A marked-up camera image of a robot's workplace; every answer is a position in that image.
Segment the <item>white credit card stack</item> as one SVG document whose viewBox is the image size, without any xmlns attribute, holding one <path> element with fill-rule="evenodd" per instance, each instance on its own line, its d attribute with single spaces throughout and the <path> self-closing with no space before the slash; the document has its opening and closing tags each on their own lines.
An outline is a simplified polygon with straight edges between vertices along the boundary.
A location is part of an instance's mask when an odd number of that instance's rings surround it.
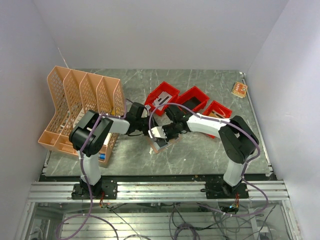
<svg viewBox="0 0 320 240">
<path fill-rule="evenodd" d="M 159 107 L 157 110 L 161 111 L 164 108 L 164 104 L 168 103 L 171 99 L 173 98 L 173 96 L 165 91 L 161 92 L 161 94 L 159 94 L 157 96 L 157 98 L 152 102 L 152 106 L 153 107 L 158 107 L 161 105 L 161 107 Z"/>
</svg>

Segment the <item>red bin with cards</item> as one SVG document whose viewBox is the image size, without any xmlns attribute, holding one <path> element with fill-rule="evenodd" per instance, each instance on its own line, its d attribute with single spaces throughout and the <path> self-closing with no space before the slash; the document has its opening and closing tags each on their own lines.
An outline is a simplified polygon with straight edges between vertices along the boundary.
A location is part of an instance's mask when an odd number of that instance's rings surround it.
<svg viewBox="0 0 320 240">
<path fill-rule="evenodd" d="M 149 106 L 150 111 L 152 112 L 160 105 L 173 103 L 178 98 L 179 93 L 180 90 L 163 81 L 147 96 L 144 105 Z"/>
</svg>

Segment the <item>brown leather card holder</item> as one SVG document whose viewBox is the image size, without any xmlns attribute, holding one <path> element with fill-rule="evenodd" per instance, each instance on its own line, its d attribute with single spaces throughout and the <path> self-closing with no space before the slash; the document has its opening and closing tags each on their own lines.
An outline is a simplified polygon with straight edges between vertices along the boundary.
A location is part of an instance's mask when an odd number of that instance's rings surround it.
<svg viewBox="0 0 320 240">
<path fill-rule="evenodd" d="M 147 140 L 148 140 L 150 148 L 153 150 L 153 152 L 158 154 L 159 152 L 164 151 L 165 149 L 170 147 L 171 145 L 179 142 L 181 139 L 182 139 L 181 137 L 177 137 L 177 138 L 171 139 L 169 141 L 166 141 L 163 138 L 160 138 L 157 141 L 154 141 L 151 138 L 148 138 Z"/>
</svg>

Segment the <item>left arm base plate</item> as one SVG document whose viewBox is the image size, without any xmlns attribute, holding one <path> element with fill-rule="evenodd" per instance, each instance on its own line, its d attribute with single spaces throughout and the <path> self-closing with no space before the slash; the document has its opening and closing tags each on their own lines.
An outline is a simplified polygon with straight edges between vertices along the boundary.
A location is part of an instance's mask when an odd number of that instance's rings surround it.
<svg viewBox="0 0 320 240">
<path fill-rule="evenodd" d="M 113 180 L 99 180 L 95 185 L 90 185 L 93 199 L 115 200 L 118 193 L 118 184 Z M 72 200 L 90 200 L 89 187 L 86 182 L 80 180 L 73 185 Z"/>
</svg>

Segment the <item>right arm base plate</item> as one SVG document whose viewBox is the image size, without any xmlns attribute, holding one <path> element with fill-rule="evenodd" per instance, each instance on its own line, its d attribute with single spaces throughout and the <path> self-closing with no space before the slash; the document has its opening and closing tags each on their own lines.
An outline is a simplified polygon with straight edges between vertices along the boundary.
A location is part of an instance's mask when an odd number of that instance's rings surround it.
<svg viewBox="0 0 320 240">
<path fill-rule="evenodd" d="M 248 199 L 249 193 L 247 185 L 243 182 L 236 186 L 229 186 L 224 181 L 206 182 L 200 192 L 206 194 L 207 199 Z"/>
</svg>

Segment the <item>brown item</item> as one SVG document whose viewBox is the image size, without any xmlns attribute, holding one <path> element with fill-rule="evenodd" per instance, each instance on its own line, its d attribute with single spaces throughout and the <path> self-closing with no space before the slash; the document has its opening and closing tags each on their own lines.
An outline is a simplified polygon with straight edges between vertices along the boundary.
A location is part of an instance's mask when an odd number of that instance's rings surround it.
<svg viewBox="0 0 320 240">
<path fill-rule="evenodd" d="M 223 111 L 211 111 L 208 115 L 209 117 L 214 117 L 214 118 L 221 118 L 221 119 L 225 119 L 226 118 L 226 114 Z"/>
</svg>

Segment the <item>red bin pair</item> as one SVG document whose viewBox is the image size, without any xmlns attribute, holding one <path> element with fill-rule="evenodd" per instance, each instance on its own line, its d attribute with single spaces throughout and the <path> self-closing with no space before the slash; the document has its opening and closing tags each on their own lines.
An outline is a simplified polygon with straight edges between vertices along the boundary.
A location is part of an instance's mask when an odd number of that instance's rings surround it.
<svg viewBox="0 0 320 240">
<path fill-rule="evenodd" d="M 193 86 L 182 95 L 180 95 L 176 103 L 187 107 L 193 112 L 198 112 L 207 105 L 209 97 L 197 86 Z"/>
<path fill-rule="evenodd" d="M 212 103 L 204 110 L 202 113 L 204 116 L 214 117 L 214 118 L 230 118 L 232 115 L 232 110 L 225 107 L 221 103 L 213 100 Z"/>
</svg>

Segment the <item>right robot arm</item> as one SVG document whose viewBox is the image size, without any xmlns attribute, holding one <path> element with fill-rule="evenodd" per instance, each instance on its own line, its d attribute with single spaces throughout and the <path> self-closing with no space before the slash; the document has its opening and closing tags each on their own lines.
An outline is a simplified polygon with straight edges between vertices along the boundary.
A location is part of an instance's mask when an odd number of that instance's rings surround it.
<svg viewBox="0 0 320 240">
<path fill-rule="evenodd" d="M 177 138 L 183 133 L 203 133 L 220 139 L 224 151 L 229 158 L 227 169 L 217 190 L 207 190 L 209 194 L 233 197 L 238 192 L 248 163 L 254 159 L 255 151 L 259 151 L 259 140 L 238 115 L 233 118 L 217 118 L 196 113 L 186 107 L 172 103 L 165 109 L 171 120 L 170 124 L 153 127 L 156 138 L 166 141 Z"/>
</svg>

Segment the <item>red bin front pair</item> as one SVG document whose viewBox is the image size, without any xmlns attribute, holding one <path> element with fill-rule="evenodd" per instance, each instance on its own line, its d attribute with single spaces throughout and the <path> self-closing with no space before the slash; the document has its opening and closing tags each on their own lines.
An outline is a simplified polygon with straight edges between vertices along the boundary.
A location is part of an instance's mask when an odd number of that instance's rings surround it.
<svg viewBox="0 0 320 240">
<path fill-rule="evenodd" d="M 176 103 L 187 107 L 193 112 L 198 112 L 207 105 L 209 97 L 197 86 L 193 86 L 182 95 L 180 95 Z"/>
</svg>

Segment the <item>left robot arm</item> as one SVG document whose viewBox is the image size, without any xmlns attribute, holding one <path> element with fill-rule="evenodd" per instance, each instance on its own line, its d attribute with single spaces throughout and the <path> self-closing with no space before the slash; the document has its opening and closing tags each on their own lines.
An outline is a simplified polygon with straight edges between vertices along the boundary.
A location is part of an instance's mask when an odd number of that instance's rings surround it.
<svg viewBox="0 0 320 240">
<path fill-rule="evenodd" d="M 109 134 L 129 136 L 135 131 L 148 135 L 149 121 L 152 127 L 157 127 L 155 118 L 144 111 L 148 109 L 140 104 L 133 103 L 129 112 L 123 116 L 113 116 L 107 113 L 99 114 L 88 110 L 69 134 L 69 141 L 77 151 L 81 175 L 79 183 L 73 186 L 71 198 L 73 200 L 89 200 L 105 198 L 115 200 L 118 185 L 112 179 L 103 179 L 99 167 L 100 151 Z"/>
</svg>

